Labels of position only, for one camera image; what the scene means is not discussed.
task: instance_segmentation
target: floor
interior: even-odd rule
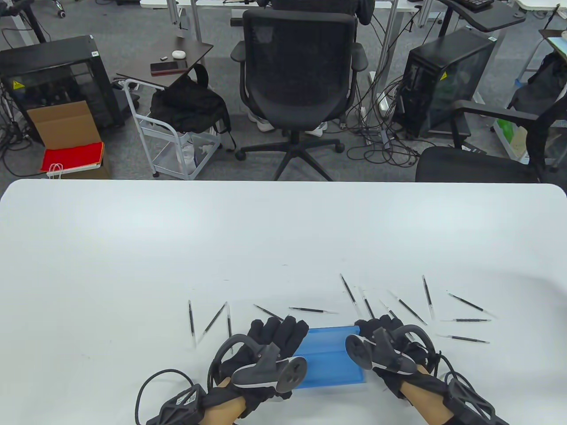
[[[116,70],[122,67],[130,57],[150,46],[156,37],[173,31],[167,10],[142,9],[135,4],[117,6],[113,2],[98,4],[93,0],[68,2],[65,4],[67,17],[64,19],[57,17],[53,5],[47,0],[37,1],[33,8],[39,21],[54,40],[86,33],[92,34],[110,77],[113,77]],[[234,45],[243,36],[241,29],[229,26],[230,10],[202,10],[200,17],[203,40],[214,45],[207,55],[210,84],[212,89],[226,101],[236,142],[240,146],[246,146],[281,141],[282,136],[279,131],[260,133],[256,125],[248,120],[246,110],[240,101],[239,69],[237,64],[230,60],[229,55]],[[384,26],[386,25],[386,12],[376,12],[376,17]],[[547,19],[540,20],[529,14],[525,23],[509,29],[494,64],[486,72],[485,79],[480,86],[480,92],[488,104],[501,105],[511,94],[517,70],[523,65],[527,53],[535,45],[538,39],[537,30],[543,28],[546,21]],[[9,18],[2,18],[0,27],[7,28],[10,24]],[[457,22],[454,18],[449,28],[451,30],[455,26],[463,25],[464,21]],[[400,36],[390,71],[391,78],[403,73],[408,52],[422,44],[430,26],[431,22],[424,28],[414,26],[412,32],[406,31]],[[438,24],[435,24],[430,39],[436,36],[439,27]],[[565,28],[565,23],[556,18],[550,28]],[[4,35],[10,44],[18,45],[18,37],[14,31],[4,31]],[[370,63],[369,69],[376,69],[380,53],[375,39],[376,35],[371,27],[359,27],[358,41],[366,49]],[[0,39],[0,49],[4,48],[8,46],[4,39]],[[548,50],[542,48],[536,60],[541,60],[546,53]],[[368,85],[366,73],[361,74],[358,81],[361,89],[364,90]],[[145,112],[149,108],[151,92],[144,90],[139,94],[141,95],[140,111]],[[489,131],[492,120],[472,117],[469,123],[473,132],[473,136],[468,140],[470,143],[491,155],[506,155],[496,136]],[[337,131],[336,125],[330,123],[328,131]],[[328,134],[324,137],[336,136],[341,138],[347,149],[363,146],[360,137],[348,132],[338,135]],[[132,119],[129,119],[126,126],[120,129],[103,132],[101,137],[106,143],[115,179],[152,178]],[[447,139],[431,139],[431,141],[437,145],[449,143]],[[423,142],[408,142],[408,144],[419,152],[427,146]],[[159,148],[159,143],[153,145],[153,151],[157,152]],[[361,153],[362,150],[355,150],[351,152],[351,156],[360,158]],[[9,152],[6,159],[12,171],[23,175],[38,170],[42,154],[43,148],[35,144],[21,152]],[[413,181],[415,176],[415,167],[400,168],[388,164],[372,164],[365,160],[352,160],[345,153],[335,153],[331,147],[314,150],[312,154],[336,180]],[[234,154],[219,151],[213,156],[199,178],[203,180],[269,180],[282,156],[283,154],[278,153],[249,154],[246,161],[239,162],[234,158]],[[567,172],[561,170],[556,177],[561,186],[567,188]],[[0,164],[0,194],[15,179],[16,177],[9,174]],[[301,160],[295,159],[286,168],[281,180],[321,180],[321,178]]]

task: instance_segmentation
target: keyboard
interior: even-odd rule
[[[455,0],[458,3],[469,10],[480,10],[494,3],[494,0]]]

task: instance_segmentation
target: black jacket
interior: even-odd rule
[[[270,0],[257,0],[266,7]],[[297,10],[303,12],[344,13],[358,18],[362,25],[370,24],[374,13],[374,0],[271,0],[276,10]]]

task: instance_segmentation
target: red book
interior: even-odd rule
[[[103,142],[67,149],[46,149],[41,171],[47,173],[52,164],[61,164],[64,170],[97,165],[102,162],[103,153]]]

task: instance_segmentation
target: cardboard box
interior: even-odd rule
[[[95,121],[92,119],[91,111],[85,101],[30,109],[28,114],[36,126],[46,149],[68,149],[92,143],[102,143]],[[103,153],[99,167],[84,171],[68,172],[62,174],[61,178],[111,178],[106,152]]]

